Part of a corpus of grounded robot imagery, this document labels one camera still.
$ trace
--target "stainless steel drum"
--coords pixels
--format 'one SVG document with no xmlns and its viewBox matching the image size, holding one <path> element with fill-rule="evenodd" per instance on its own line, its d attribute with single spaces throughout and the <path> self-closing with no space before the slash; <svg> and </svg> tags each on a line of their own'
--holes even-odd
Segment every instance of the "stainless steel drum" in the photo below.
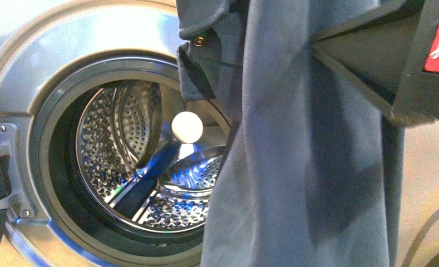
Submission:
<svg viewBox="0 0 439 267">
<path fill-rule="evenodd" d="M 219 125 L 207 125 L 196 144 L 181 144 L 170 127 L 176 114 L 194 111 L 214 121 L 198 104 L 183 103 L 177 91 L 150 81 L 116 81 L 96 90 L 76 135 L 86 190 L 115 219 L 140 230 L 201 226 L 223 153 L 223 146 L 208 148 L 208 139 L 223 132 Z"/>
</svg>

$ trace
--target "washing machine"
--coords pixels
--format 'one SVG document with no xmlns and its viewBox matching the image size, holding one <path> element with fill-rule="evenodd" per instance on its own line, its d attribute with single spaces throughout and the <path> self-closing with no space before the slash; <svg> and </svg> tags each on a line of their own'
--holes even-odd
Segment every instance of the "washing machine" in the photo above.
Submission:
<svg viewBox="0 0 439 267">
<path fill-rule="evenodd" d="M 182 99 L 178 28 L 174 0 L 0 0 L 0 239 L 31 265 L 199 265 L 231 119 Z M 405 138 L 397 265 L 426 266 L 439 122 Z"/>
</svg>

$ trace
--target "metal grommet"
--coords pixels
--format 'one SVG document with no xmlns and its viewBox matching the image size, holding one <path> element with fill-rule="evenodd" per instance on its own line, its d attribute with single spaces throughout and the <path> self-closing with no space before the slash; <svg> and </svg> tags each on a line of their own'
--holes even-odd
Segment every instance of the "metal grommet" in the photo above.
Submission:
<svg viewBox="0 0 439 267">
<path fill-rule="evenodd" d="M 203 46 L 203 45 L 206 44 L 206 39 L 203 38 L 203 37 L 197 37 L 197 38 L 195 39 L 194 44 L 195 44 L 196 46 Z"/>
</svg>

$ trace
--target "washing machine drum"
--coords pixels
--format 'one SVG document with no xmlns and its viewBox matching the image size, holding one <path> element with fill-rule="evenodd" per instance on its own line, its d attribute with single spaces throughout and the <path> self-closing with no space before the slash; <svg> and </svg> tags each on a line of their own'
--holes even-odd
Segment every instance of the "washing machine drum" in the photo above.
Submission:
<svg viewBox="0 0 439 267">
<path fill-rule="evenodd" d="M 61 82 L 36 118 L 32 163 L 45 206 L 108 262 L 199 263 L 229 123 L 213 101 L 184 102 L 176 75 L 154 58 L 105 59 Z M 172 131 L 185 112 L 203 126 L 188 144 Z"/>
</svg>

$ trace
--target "screw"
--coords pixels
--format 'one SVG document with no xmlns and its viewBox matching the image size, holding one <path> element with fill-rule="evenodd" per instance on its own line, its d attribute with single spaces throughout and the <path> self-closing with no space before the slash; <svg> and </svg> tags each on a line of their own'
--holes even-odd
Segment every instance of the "screw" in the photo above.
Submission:
<svg viewBox="0 0 439 267">
<path fill-rule="evenodd" d="M 23 217 L 27 218 L 31 216 L 31 212 L 28 210 L 23 210 Z"/>
<path fill-rule="evenodd" d="M 4 125 L 0 125 L 0 132 L 6 132 L 6 127 Z"/>
<path fill-rule="evenodd" d="M 195 39 L 194 44 L 195 44 L 196 46 L 203 46 L 203 45 L 206 44 L 206 39 L 203 38 L 203 37 L 198 37 L 198 38 Z"/>
</svg>

